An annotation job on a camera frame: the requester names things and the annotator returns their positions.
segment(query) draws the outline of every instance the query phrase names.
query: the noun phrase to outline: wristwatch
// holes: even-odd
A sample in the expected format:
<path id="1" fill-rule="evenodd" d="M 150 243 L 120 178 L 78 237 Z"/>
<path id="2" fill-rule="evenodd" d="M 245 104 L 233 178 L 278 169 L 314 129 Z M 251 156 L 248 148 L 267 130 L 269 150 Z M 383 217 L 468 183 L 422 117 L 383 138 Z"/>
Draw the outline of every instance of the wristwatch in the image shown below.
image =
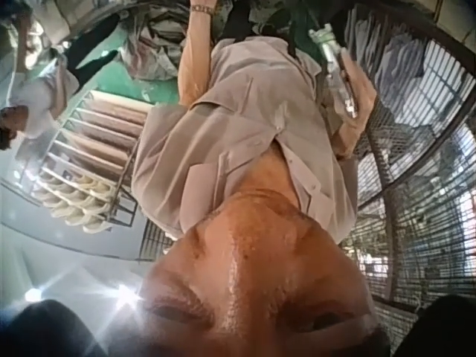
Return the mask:
<path id="1" fill-rule="evenodd" d="M 196 11 L 199 13 L 207 13 L 210 16 L 213 16 L 215 14 L 215 9 L 205 5 L 191 5 L 190 12 L 191 11 Z"/>

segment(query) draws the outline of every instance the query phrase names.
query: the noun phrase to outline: metal wire mesh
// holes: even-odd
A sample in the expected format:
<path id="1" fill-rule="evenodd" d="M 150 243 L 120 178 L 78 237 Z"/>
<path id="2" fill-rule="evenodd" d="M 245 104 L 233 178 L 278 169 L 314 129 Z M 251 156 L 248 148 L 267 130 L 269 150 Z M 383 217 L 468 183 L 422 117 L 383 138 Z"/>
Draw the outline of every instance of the metal wire mesh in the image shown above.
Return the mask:
<path id="1" fill-rule="evenodd" d="M 390 111 L 377 113 L 356 150 L 358 220 L 344 242 L 374 298 L 384 301 L 377 311 L 395 349 L 419 306 L 447 294 L 476 296 L 475 73 L 462 65 L 454 40 L 358 6 L 379 38 L 373 68 L 364 67 L 377 87 L 375 67 L 396 30 L 425 47 L 407 54 L 398 78 L 380 86 Z"/>
<path id="2" fill-rule="evenodd" d="M 139 260 L 157 260 L 165 254 L 172 244 L 173 240 L 167 237 L 163 230 L 148 219 L 142 236 Z"/>

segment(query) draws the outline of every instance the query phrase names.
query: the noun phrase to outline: shirt sleeve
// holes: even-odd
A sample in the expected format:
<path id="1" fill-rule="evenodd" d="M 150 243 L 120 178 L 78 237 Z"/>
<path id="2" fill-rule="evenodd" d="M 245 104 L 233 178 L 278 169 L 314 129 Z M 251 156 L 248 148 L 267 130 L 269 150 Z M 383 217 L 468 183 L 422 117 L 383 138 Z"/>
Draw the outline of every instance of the shirt sleeve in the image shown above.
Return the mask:
<path id="1" fill-rule="evenodd" d="M 57 122 L 50 111 L 45 110 L 34 116 L 28 115 L 27 126 L 23 134 L 29 139 L 35 139 L 50 129 L 57 129 Z"/>
<path id="2" fill-rule="evenodd" d="M 8 87 L 8 93 L 7 93 L 8 106 L 15 104 L 15 103 L 11 103 L 10 99 L 22 87 L 22 84 L 25 81 L 26 77 L 27 76 L 25 73 L 19 73 L 19 72 L 12 73 L 12 79 L 10 81 L 10 86 Z"/>
<path id="3" fill-rule="evenodd" d="M 347 195 L 352 205 L 352 209 L 357 214 L 357 198 L 358 198 L 358 160 L 352 155 L 350 158 L 339 160 L 342 176 L 344 177 Z"/>
<path id="4" fill-rule="evenodd" d="M 161 175 L 158 162 L 162 150 L 170 132 L 185 113 L 187 108 L 179 104 L 158 105 L 150 110 L 140 138 L 132 174 L 132 195 L 137 199 L 144 214 L 174 237 L 179 237 L 181 231 L 162 222 L 161 217 L 155 214 L 157 199 L 160 196 L 155 193 L 160 187 L 154 185 L 156 181 L 154 177 Z"/>

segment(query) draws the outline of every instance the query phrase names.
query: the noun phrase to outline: beige shirt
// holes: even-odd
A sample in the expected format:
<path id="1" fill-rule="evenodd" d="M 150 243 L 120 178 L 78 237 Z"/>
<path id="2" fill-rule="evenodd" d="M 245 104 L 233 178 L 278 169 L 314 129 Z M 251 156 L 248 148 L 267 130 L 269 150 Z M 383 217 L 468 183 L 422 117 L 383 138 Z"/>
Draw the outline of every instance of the beige shirt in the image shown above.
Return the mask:
<path id="1" fill-rule="evenodd" d="M 132 192 L 156 225 L 181 237 L 230 196 L 276 140 L 302 212 L 337 243 L 348 235 L 356 221 L 357 162 L 335 158 L 329 135 L 341 119 L 318 93 L 319 65 L 303 52 L 297 56 L 288 55 L 282 39 L 222 40 L 203 97 L 188 111 L 151 110 Z"/>

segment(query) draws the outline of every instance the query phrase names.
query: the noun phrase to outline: light bulb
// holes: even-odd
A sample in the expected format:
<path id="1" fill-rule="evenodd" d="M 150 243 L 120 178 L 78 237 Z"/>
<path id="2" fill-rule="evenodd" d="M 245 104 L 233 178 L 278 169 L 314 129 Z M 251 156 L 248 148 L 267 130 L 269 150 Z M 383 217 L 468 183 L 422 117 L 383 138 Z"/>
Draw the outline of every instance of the light bulb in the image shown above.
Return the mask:
<path id="1" fill-rule="evenodd" d="M 25 292 L 25 300 L 28 303 L 38 303 L 42 300 L 42 291 L 40 289 L 30 289 Z"/>

